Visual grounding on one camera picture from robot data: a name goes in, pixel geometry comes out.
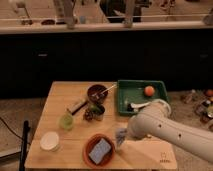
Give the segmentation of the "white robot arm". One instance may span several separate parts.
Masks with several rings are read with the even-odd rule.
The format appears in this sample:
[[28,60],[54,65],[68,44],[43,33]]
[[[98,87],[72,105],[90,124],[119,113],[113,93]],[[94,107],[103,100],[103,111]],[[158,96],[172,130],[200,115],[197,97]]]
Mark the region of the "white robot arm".
[[129,119],[127,137],[142,140],[150,134],[213,163],[213,133],[175,122],[170,114],[166,101],[153,100]]

